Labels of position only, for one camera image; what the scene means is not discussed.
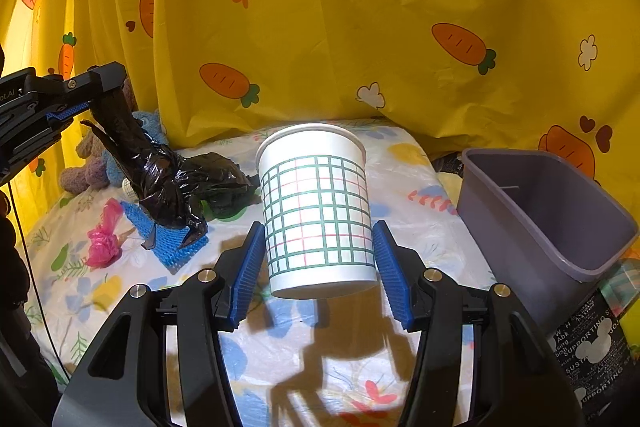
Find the black plastic bag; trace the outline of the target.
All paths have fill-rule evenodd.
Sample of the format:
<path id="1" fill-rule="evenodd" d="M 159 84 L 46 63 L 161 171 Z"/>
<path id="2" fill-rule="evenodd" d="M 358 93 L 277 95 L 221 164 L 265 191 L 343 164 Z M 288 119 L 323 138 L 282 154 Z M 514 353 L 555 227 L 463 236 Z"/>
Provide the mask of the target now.
<path id="1" fill-rule="evenodd" d="M 119 109 L 129 110 L 122 89 L 89 103 L 95 122 L 84 124 L 107 146 L 106 122 Z M 184 157 L 168 145 L 152 144 L 144 158 L 139 178 L 128 179 L 139 205 L 158 225 L 168 229 L 188 228 L 181 246 L 188 246 L 207 232 L 201 200 L 212 206 L 228 205 L 256 196 L 258 176 L 247 176 L 238 164 L 217 153 Z"/>

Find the blue foam net sleeve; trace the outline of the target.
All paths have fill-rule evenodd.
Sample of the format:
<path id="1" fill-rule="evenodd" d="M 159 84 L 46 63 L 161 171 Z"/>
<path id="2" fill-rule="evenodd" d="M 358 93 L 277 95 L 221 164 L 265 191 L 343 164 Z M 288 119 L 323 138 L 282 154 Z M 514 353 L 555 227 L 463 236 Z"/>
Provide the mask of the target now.
<path id="1" fill-rule="evenodd" d="M 189 232 L 188 228 L 176 230 L 162 227 L 155 223 L 141 206 L 132 202 L 122 202 L 120 205 L 142 239 L 155 239 L 153 246 L 146 247 L 146 250 L 152 251 L 157 260 L 171 273 L 178 272 L 208 243 L 208 238 L 204 235 L 194 243 L 182 247 L 182 241 Z"/>

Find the large green grid paper cup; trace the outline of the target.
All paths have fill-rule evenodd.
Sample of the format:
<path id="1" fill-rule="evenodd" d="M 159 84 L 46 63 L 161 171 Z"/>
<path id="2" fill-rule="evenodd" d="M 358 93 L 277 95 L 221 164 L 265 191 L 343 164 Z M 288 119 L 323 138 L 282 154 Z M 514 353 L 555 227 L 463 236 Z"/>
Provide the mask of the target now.
<path id="1" fill-rule="evenodd" d="M 256 154 L 270 291 L 288 299 L 342 297 L 378 283 L 367 153 L 334 124 L 298 124 Z"/>

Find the small green grid paper cup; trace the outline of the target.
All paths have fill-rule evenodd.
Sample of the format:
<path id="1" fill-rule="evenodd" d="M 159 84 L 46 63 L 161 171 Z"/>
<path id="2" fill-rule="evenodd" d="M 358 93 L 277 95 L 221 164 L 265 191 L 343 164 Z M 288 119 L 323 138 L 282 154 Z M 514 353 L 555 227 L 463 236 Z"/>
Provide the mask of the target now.
<path id="1" fill-rule="evenodd" d="M 124 194 L 128 202 L 138 201 L 138 195 L 127 178 L 122 179 L 122 194 Z"/>

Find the green foam net sleeve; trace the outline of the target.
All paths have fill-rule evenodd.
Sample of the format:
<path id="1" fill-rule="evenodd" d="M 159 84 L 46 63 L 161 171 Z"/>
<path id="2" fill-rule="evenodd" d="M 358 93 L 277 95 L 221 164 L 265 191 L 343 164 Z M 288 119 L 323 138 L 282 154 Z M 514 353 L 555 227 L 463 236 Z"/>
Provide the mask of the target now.
<path id="1" fill-rule="evenodd" d="M 219 220 L 219 221 L 234 221 L 243 216 L 247 207 L 260 203 L 258 196 L 250 198 L 238 199 L 228 205 L 212 206 L 209 200 L 202 199 L 201 206 L 203 210 L 204 219 L 207 222 Z"/>

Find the grey plastic trash bin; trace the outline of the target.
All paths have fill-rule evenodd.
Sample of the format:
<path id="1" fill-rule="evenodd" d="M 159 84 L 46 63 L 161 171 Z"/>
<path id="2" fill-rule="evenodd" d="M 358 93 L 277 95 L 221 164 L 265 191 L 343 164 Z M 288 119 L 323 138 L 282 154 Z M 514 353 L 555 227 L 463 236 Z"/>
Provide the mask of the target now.
<path id="1" fill-rule="evenodd" d="M 459 216 L 496 280 L 554 332 L 634 243 L 636 220 L 550 153 L 469 148 L 462 162 Z"/>

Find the blue plush monster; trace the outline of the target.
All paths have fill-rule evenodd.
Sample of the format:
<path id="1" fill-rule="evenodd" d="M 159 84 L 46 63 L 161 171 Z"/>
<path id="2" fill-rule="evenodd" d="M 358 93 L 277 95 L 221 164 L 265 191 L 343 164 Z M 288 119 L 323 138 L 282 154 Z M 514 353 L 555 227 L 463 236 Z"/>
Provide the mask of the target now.
<path id="1" fill-rule="evenodd" d="M 106 122 L 105 133 L 107 178 L 116 186 L 123 179 L 139 178 L 153 143 L 168 144 L 157 110 L 129 112 L 121 108 Z"/>

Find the black mickey print bag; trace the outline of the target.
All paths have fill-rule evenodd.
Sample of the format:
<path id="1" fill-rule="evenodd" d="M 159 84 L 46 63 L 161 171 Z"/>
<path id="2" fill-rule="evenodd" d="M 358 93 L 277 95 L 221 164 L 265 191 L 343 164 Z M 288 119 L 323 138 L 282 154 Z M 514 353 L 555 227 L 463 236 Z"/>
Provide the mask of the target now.
<path id="1" fill-rule="evenodd" d="M 629 381 L 634 363 L 618 321 L 597 289 L 548 336 L 586 421 L 600 416 Z"/>

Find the floral bed sheet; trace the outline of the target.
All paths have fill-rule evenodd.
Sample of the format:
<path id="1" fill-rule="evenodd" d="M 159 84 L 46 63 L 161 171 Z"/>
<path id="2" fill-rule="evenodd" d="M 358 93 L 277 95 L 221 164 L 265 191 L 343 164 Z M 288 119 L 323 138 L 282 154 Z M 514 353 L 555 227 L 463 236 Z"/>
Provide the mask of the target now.
<path id="1" fill-rule="evenodd" d="M 427 265 L 465 286 L 494 283 L 480 248 L 457 214 L 460 181 L 436 173 L 416 140 L 384 120 L 353 120 L 348 129 L 367 151 L 374 219 Z M 122 255 L 89 268 L 88 234 L 118 188 L 61 197 L 17 243 L 28 254 L 35 289 L 26 317 L 58 381 L 65 381 L 125 291 L 143 283 L 162 289 L 183 283 L 239 246 L 262 217 L 250 206 L 210 220 L 206 244 L 178 270 L 142 247 L 134 225 L 120 219 Z M 224 363 L 247 426 L 393 426 L 414 367 L 417 335 L 393 319 L 381 287 L 329 300 L 274 297 L 261 277 L 246 319 L 221 337 Z"/>

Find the yellow carrot print curtain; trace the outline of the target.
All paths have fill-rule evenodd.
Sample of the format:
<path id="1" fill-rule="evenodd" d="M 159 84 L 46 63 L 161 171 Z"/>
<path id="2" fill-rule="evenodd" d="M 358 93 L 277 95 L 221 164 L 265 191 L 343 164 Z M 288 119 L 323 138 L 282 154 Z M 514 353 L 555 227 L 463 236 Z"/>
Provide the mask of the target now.
<path id="1" fill-rule="evenodd" d="M 383 116 L 431 153 L 568 144 L 639 209 L 639 0 L 1 0 L 4 69 L 126 66 L 175 147 Z"/>

